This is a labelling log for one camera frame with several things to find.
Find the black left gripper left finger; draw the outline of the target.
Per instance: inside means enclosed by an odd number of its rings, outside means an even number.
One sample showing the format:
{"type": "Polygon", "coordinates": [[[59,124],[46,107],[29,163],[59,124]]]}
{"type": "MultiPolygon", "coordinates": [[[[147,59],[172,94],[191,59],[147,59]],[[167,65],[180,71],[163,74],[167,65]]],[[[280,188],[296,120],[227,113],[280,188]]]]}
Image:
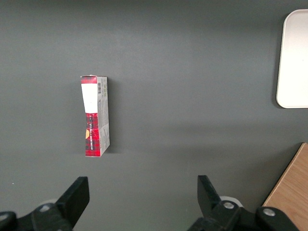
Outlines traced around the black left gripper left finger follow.
{"type": "Polygon", "coordinates": [[[78,177],[54,203],[18,219],[19,231],[72,231],[90,201],[87,177],[78,177]]]}

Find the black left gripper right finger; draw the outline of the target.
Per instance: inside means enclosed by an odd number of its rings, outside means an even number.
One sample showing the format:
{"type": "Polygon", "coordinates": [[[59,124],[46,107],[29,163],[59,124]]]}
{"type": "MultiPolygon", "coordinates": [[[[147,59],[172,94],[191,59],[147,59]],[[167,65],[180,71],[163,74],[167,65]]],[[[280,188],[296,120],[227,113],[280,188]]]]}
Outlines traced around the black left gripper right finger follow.
{"type": "Polygon", "coordinates": [[[197,178],[197,199],[203,216],[190,231],[254,231],[252,213],[230,200],[222,200],[206,175],[197,178]]]}

